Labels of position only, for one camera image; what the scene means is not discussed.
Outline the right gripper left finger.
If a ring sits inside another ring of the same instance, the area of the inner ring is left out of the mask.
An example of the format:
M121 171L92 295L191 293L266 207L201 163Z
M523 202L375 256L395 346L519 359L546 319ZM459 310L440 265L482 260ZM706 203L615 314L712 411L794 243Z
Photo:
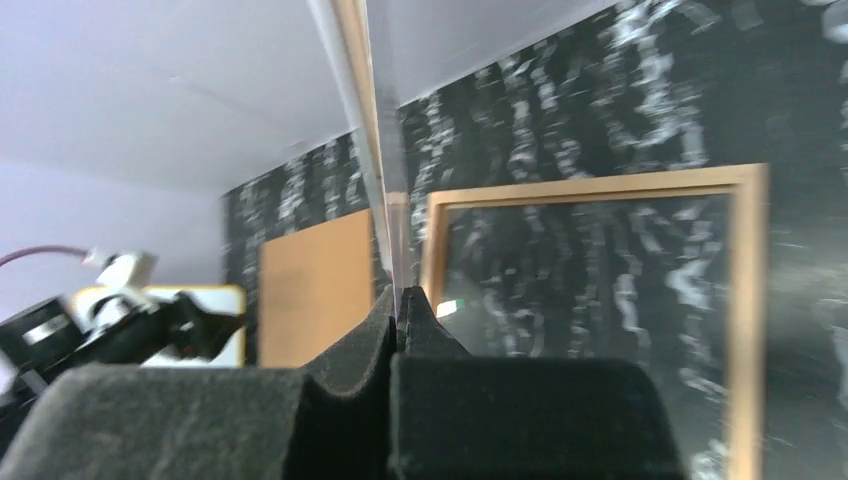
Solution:
M296 369L88 365L38 400L5 479L383 479L393 296Z

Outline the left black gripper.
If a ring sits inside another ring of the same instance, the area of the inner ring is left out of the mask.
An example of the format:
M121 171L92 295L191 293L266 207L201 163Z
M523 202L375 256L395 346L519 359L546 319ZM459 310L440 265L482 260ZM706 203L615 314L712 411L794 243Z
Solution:
M15 369L5 391L34 398L63 372L89 363L141 364L163 349L180 359L213 359L239 323L218 321L196 309L190 297L159 304L152 313L132 307L99 334L87 333L57 297L29 307L1 324L1 355Z

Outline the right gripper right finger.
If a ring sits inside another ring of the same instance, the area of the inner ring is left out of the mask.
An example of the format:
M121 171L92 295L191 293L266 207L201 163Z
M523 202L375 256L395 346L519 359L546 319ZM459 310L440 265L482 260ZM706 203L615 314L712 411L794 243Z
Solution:
M395 479L682 479L649 376L614 358L473 356L418 286L390 380Z

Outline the brown cardboard backing board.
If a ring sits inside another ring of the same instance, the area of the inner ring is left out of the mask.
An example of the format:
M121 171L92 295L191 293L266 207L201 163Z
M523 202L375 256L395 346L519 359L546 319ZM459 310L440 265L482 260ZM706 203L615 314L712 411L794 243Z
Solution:
M300 367L316 358L369 313L373 278L368 210L264 243L258 364Z

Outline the wooden picture frame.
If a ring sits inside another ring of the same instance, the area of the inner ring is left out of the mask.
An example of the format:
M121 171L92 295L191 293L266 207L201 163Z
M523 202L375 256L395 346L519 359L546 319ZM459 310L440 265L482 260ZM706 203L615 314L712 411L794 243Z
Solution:
M447 261L448 212L473 207L585 203L725 194L729 214L728 372L724 429L728 478L762 476L765 406L766 275L769 167L765 163L436 191L428 195L428 236L420 283L441 301Z

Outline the plant photo print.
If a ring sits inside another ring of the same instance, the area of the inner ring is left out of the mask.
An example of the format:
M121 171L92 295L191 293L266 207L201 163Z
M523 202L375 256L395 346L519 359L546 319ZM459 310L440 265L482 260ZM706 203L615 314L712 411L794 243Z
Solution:
M411 200L393 73L388 1L307 3L358 150L383 269L394 306L416 283Z

